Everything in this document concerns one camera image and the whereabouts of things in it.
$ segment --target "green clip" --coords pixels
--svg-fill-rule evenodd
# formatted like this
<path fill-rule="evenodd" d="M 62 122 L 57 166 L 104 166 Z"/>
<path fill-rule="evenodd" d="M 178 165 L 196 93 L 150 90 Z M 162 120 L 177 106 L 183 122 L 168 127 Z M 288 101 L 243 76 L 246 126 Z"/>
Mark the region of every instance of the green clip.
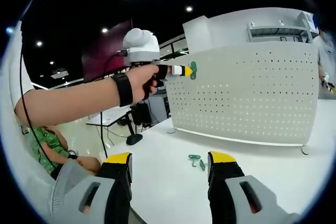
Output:
<path fill-rule="evenodd" d="M 202 170 L 205 170 L 205 164 L 201 159 L 199 160 L 199 166 L 202 168 Z"/>
<path fill-rule="evenodd" d="M 192 61 L 189 65 L 193 73 L 190 75 L 190 79 L 195 80 L 196 79 L 196 73 L 197 73 L 197 65 L 195 61 Z"/>
<path fill-rule="evenodd" d="M 192 154 L 188 155 L 188 157 L 193 161 L 192 164 L 193 167 L 196 167 L 196 165 L 194 165 L 195 161 L 201 158 L 201 156 L 199 155 L 192 155 Z"/>

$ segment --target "black wrist strap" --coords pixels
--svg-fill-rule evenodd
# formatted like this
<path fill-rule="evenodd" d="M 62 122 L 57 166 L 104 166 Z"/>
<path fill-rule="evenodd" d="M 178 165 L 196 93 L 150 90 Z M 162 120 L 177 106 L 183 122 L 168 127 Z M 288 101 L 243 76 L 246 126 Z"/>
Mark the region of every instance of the black wrist strap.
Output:
<path fill-rule="evenodd" d="M 125 73 L 116 74 L 112 79 L 116 82 L 118 88 L 120 107 L 132 104 L 132 87 L 127 75 Z"/>

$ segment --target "white perforated panel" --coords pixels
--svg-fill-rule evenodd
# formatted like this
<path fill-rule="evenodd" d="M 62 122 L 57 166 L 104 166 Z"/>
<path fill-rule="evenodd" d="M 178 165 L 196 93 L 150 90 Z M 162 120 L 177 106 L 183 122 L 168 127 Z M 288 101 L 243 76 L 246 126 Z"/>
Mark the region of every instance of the white perforated panel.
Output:
<path fill-rule="evenodd" d="M 197 77 L 166 83 L 176 128 L 237 140 L 307 143 L 318 98 L 312 44 L 248 43 L 165 62 L 197 63 Z"/>

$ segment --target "desk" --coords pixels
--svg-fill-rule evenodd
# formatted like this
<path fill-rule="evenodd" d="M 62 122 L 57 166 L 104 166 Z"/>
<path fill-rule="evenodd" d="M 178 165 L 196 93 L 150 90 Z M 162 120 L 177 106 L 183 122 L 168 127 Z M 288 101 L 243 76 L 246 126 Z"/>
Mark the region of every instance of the desk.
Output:
<path fill-rule="evenodd" d="M 307 156 L 300 147 L 230 142 L 181 131 L 167 134 L 171 119 L 142 132 L 139 143 L 120 143 L 107 152 L 133 154 L 131 206 L 148 224 L 212 223 L 207 169 L 192 167 L 188 159 L 188 154 L 198 154 L 206 163 L 210 150 L 234 156 L 245 175 L 253 175 L 277 195 L 279 206 L 302 214 L 332 168 L 335 121 L 336 101 L 319 100 Z"/>
<path fill-rule="evenodd" d="M 131 113 L 130 106 L 124 106 L 124 107 L 118 106 L 118 107 L 105 110 L 102 113 L 102 126 L 110 127 L 111 125 L 117 123 L 120 119 L 125 118 L 131 135 L 134 135 L 134 130 L 132 128 L 131 120 L 129 117 L 130 113 Z M 91 118 L 89 122 L 87 122 L 86 124 L 93 125 L 93 126 L 100 126 L 100 114 Z"/>

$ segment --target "table leg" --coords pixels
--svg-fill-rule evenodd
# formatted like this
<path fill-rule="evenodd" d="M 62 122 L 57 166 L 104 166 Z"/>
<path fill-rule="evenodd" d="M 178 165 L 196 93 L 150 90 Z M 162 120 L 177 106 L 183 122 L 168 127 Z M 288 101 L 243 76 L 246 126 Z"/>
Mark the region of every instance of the table leg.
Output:
<path fill-rule="evenodd" d="M 128 129 L 130 130 L 131 135 L 134 135 L 134 130 L 132 128 L 131 120 L 130 120 L 130 117 L 128 116 L 128 113 L 126 113 L 125 118 L 126 118 L 126 123 L 127 123 Z"/>

